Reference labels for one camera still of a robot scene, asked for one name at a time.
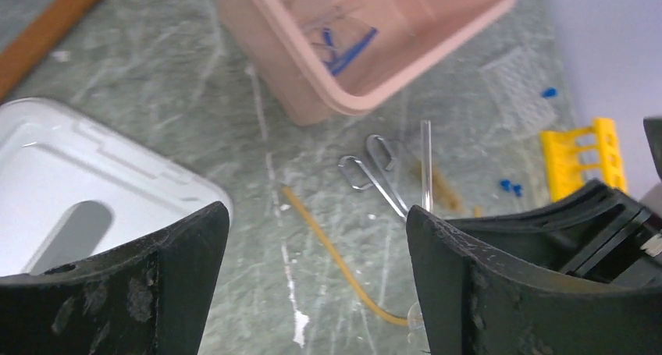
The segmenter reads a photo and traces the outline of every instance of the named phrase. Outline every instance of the white plastic container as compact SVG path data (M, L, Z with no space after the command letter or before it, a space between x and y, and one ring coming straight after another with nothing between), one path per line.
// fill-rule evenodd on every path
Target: white plastic container
M213 183L40 98L0 107L0 192L0 276L99 254L215 201L233 210Z
M219 15L299 125L363 115L502 16L515 0L333 0L316 19L296 0L217 0ZM376 34L342 73L320 54L316 23Z

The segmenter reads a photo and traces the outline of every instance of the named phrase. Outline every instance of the blue cap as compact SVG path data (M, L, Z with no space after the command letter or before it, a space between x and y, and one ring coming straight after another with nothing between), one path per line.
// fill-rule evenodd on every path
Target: blue cap
M540 96L542 96L542 97L545 98L545 99L547 99L547 98L555 98L557 95L558 95L558 91L557 91L557 89L554 88L554 87L550 87L550 88L546 89L545 91L543 91L543 92L540 94Z
M499 184L501 185L501 188L504 189L504 191L510 192L512 188L512 184L509 179L502 179L501 181L499 181Z
M523 189L521 185L514 185L513 186L513 192L515 193L516 197L521 197L523 194Z

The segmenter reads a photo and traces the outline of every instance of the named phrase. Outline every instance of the white container lid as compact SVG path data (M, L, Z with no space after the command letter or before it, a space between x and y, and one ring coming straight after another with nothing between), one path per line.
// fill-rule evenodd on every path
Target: white container lid
M231 221L225 191L56 101L0 107L0 276L99 254L215 201Z

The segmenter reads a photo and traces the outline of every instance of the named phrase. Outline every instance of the pink plastic bin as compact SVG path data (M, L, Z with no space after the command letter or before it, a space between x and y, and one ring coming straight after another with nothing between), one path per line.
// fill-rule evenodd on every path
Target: pink plastic bin
M310 125L336 113L371 112L515 0L315 0L314 18L294 15L296 0L217 2L221 20L287 114L298 125ZM315 28L329 21L347 39L373 27L378 31L336 76L314 37Z

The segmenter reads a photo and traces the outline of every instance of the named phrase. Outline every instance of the yellow tube rack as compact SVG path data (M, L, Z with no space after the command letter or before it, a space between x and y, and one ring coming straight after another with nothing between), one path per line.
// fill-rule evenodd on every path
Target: yellow tube rack
M577 138L595 134L596 143L578 146ZM584 186L585 172L599 170L603 181L628 192L623 159L613 119L596 118L593 126L569 131L543 131L540 134L552 201L563 199ZM597 151L598 162L582 164L580 155Z

